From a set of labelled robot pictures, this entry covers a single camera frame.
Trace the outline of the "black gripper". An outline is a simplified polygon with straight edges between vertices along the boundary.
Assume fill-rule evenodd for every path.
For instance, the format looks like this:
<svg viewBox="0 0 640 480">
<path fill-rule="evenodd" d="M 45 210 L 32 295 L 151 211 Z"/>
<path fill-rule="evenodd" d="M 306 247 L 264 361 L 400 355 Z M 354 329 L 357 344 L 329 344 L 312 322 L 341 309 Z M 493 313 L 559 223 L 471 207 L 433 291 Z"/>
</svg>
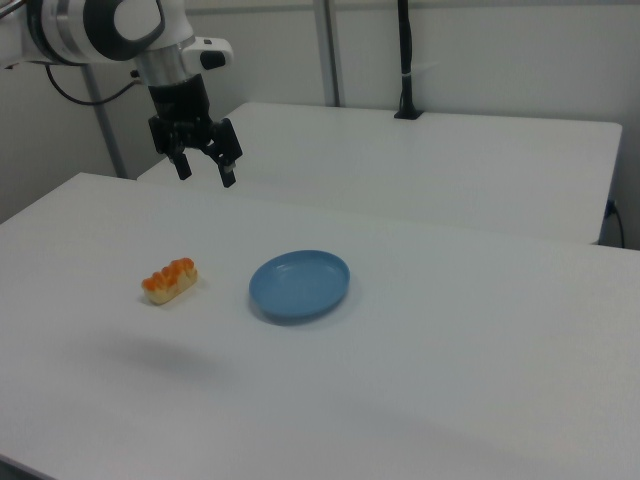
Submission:
<svg viewBox="0 0 640 480">
<path fill-rule="evenodd" d="M 148 121 L 155 150 L 174 165 L 180 180 L 192 175 L 184 153 L 187 148 L 205 148 L 218 167 L 224 188 L 236 182 L 236 161 L 243 155 L 231 121 L 213 122 L 209 98 L 200 74 L 168 86 L 149 86 L 156 114 Z"/>
</svg>

